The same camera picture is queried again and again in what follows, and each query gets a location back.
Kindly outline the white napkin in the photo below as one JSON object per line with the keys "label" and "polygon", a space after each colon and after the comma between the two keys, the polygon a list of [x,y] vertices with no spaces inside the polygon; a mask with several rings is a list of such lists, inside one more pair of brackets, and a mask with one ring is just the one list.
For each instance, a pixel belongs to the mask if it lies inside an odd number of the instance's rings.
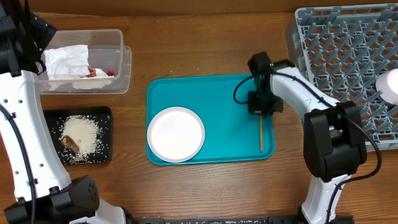
{"label": "white napkin", "polygon": [[111,84],[110,78],[87,78],[89,50],[87,45],[71,45],[44,50],[47,77],[51,90],[70,81],[75,89],[90,90]]}

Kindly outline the red snack wrapper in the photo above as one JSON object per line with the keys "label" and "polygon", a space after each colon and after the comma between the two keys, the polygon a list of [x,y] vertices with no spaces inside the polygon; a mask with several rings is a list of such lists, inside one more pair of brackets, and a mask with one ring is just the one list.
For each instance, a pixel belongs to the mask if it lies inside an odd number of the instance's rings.
{"label": "red snack wrapper", "polygon": [[110,78],[114,77],[115,73],[113,71],[103,71],[100,68],[88,68],[89,74],[86,76],[87,78]]}

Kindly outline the pink white bowl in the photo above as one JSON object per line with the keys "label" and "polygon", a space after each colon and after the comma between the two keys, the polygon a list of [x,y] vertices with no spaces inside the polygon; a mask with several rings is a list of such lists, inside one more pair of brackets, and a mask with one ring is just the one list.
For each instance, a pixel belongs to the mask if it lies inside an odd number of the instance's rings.
{"label": "pink white bowl", "polygon": [[380,74],[376,80],[376,90],[380,97],[389,104],[396,105],[398,101],[398,69],[395,68]]}

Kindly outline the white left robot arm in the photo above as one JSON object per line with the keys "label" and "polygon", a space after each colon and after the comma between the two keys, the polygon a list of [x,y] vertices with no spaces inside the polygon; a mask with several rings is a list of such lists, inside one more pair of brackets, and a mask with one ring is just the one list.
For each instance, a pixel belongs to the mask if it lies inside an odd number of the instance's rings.
{"label": "white left robot arm", "polygon": [[27,2],[1,1],[1,137],[14,179],[9,223],[132,223],[122,207],[102,200],[92,177],[71,179],[45,121],[38,77],[54,26]]}

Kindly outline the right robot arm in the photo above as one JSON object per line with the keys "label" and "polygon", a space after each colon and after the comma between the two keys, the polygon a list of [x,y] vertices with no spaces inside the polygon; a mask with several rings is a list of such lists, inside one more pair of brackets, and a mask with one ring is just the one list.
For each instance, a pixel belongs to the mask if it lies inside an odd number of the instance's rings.
{"label": "right robot arm", "polygon": [[344,187],[367,159],[359,108],[322,93],[290,60],[272,62],[266,52],[248,61],[256,90],[248,94],[248,111],[261,117],[283,110],[287,103],[303,123],[303,157],[312,178],[296,215],[269,217],[269,223],[353,223],[339,217],[336,205]]}

